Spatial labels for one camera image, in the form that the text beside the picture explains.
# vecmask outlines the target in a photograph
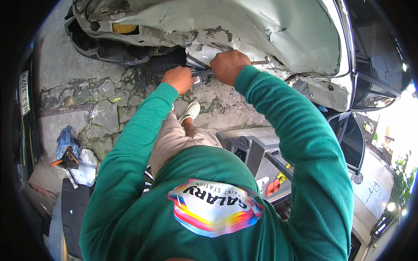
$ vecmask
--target person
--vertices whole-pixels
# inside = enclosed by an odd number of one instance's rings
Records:
[[[177,67],[103,160],[80,232],[84,260],[347,260],[353,190],[324,116],[238,51],[210,65],[265,115],[294,166],[288,222],[261,199],[247,166],[192,125],[195,103],[177,121],[172,103],[193,83],[190,69]],[[148,160],[154,182],[142,196]]]

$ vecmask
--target white car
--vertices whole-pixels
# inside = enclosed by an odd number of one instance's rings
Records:
[[[393,46],[395,65],[385,72],[392,82],[373,70],[381,62],[357,71],[357,42],[363,41],[358,35],[355,42],[355,33],[364,26],[353,30],[349,11],[342,0],[75,0],[66,31],[84,56],[126,65],[148,62],[159,73],[178,65],[192,67],[195,75],[210,73],[217,53],[236,49],[256,68],[333,112],[380,109],[406,87],[394,87],[402,82],[402,56]],[[366,62],[374,58],[361,55]]]

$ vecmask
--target sky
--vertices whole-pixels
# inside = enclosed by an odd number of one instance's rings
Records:
[[[399,157],[411,150],[406,168],[407,174],[414,166],[418,166],[418,99],[412,97],[415,86],[410,84],[402,93],[399,101],[379,111],[370,111],[367,114],[373,120],[379,119],[377,124],[377,147],[385,141],[386,126],[389,126],[389,136],[395,139],[389,146],[393,150],[392,166]]]

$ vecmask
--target white sneaker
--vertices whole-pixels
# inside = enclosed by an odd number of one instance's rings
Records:
[[[184,111],[183,115],[178,119],[180,125],[187,118],[191,118],[191,121],[194,121],[197,115],[199,115],[199,112],[200,112],[200,104],[195,101],[190,103],[187,109]]]

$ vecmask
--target green hoodie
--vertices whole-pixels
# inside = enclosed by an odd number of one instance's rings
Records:
[[[289,221],[250,195],[260,193],[251,172],[217,147],[180,151],[142,196],[142,173],[178,97],[160,84],[100,167],[80,233],[84,260],[347,260],[353,190],[329,124],[308,99],[252,66],[235,88],[275,128],[294,166]]]

